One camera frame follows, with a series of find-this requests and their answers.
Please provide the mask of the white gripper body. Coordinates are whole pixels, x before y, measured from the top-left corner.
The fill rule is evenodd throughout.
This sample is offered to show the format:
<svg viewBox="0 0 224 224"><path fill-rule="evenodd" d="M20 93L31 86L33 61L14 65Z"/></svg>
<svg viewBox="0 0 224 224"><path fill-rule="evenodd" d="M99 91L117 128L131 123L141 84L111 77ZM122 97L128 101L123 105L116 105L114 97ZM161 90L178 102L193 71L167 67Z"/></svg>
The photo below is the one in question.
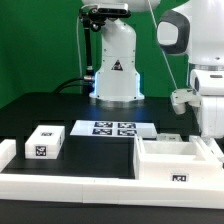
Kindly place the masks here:
<svg viewBox="0 0 224 224"><path fill-rule="evenodd" d="M203 137L224 137L224 97L208 96L202 98L199 127Z"/></svg>

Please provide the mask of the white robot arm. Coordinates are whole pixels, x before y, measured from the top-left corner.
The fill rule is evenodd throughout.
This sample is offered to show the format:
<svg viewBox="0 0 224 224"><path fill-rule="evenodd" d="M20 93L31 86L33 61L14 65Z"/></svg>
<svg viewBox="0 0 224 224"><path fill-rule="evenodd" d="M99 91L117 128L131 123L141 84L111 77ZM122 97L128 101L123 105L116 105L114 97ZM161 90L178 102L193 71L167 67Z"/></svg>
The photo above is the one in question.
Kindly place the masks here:
<svg viewBox="0 0 224 224"><path fill-rule="evenodd" d="M101 102L140 100L134 66L136 34L121 22L129 12L151 11L160 0L82 0L90 27L102 31L102 64L90 94ZM187 87L171 95L174 111L193 107L205 138L224 137L224 0L188 0L160 17L158 46L165 55L188 57Z"/></svg>

